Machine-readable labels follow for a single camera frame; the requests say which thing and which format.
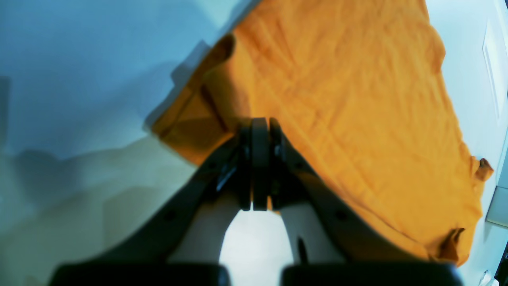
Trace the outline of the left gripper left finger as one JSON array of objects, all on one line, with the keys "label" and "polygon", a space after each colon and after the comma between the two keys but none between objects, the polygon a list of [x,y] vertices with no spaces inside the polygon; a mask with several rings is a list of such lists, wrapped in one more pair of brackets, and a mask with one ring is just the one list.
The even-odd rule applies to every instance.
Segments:
[{"label": "left gripper left finger", "polygon": [[141,228],[104,253],[60,266],[52,286],[229,286],[219,256],[227,228],[250,210],[251,125],[218,147]]}]

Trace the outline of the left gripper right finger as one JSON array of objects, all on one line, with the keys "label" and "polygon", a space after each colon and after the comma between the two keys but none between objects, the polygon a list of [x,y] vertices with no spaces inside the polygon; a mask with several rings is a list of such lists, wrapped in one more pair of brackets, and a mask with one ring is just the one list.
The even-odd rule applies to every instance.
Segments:
[{"label": "left gripper right finger", "polygon": [[276,119],[252,120],[253,209],[281,214],[294,264],[282,286],[461,286],[456,268],[398,248],[328,188]]}]

